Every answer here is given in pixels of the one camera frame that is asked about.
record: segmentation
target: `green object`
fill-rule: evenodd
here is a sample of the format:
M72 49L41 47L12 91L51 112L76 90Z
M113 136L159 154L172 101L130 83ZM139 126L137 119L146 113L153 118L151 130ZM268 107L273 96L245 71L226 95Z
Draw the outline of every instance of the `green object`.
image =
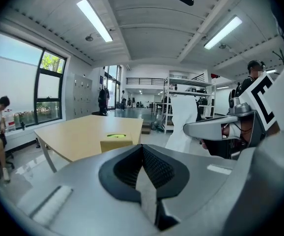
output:
M108 135L107 137L112 137L112 138L124 138L126 135L124 134L114 134L114 135Z

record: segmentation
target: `windowsill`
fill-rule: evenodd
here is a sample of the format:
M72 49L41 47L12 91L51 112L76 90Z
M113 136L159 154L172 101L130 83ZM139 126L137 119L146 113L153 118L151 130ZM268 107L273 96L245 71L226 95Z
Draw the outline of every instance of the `windowsill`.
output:
M49 121L49 122L42 123L42 124L39 124L39 125L33 125L33 126L30 126L30 127L26 127L25 130L18 129L18 130L6 132L5 136L6 137L12 136L12 135L15 135L15 134L19 134L19 133L25 132L26 130L34 130L34 129L41 128L41 127L44 127L44 126L56 124L56 123L59 123L59 122L62 122L62 121L65 121L65 120L64 119L59 119L59 120Z

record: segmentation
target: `fluorescent light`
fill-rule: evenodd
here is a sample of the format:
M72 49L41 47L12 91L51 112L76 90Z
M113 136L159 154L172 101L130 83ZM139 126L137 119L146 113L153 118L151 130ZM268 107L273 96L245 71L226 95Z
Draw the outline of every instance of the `fluorescent light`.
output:
M220 87L220 88L216 88L216 89L226 89L226 88L229 88L229 86L226 86L226 87Z
M276 69L266 71L266 73L275 73L275 72L276 72Z
M210 50L228 34L230 34L237 26L242 23L239 17L235 16L223 29L220 30L209 42L204 45L204 48Z
M103 25L100 18L97 16L96 12L93 10L88 0L82 0L77 3L77 6L80 10L86 15L86 17L90 20L90 22L97 29L99 34L103 37L105 42L111 42L113 39L111 35L106 30L106 27Z

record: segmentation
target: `cardboard box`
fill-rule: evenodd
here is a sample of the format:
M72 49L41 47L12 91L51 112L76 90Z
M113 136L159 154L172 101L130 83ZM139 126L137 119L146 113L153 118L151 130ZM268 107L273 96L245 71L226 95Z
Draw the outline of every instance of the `cardboard box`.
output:
M106 152L112 149L121 148L133 145L130 133L108 133L100 141L101 152Z

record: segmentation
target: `table leg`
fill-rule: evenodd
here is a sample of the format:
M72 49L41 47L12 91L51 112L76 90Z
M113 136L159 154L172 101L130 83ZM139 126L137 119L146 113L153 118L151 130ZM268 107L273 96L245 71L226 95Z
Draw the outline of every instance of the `table leg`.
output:
M46 149L46 144L44 143L44 141L42 139L39 138L39 143L40 145L42 146L42 149L43 149L43 152L44 152L44 155L46 157L46 160L50 166L50 168L52 169L53 173L56 173L57 172L57 169L55 168L50 156L49 156L49 153L48 153L48 150Z

